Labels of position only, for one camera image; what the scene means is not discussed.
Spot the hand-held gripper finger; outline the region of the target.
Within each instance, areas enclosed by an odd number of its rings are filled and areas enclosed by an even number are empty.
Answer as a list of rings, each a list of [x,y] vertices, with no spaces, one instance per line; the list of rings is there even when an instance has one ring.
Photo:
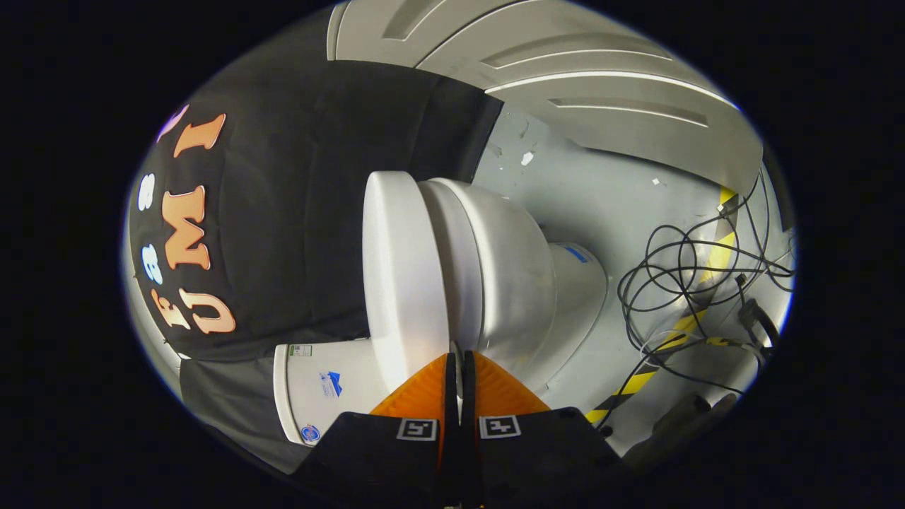
[[[465,508],[590,508],[629,468],[577,408],[552,408],[485,355],[467,351],[460,421]]]
[[[294,472],[321,508],[440,508],[458,426],[456,360],[429,362],[369,412],[345,411]]]

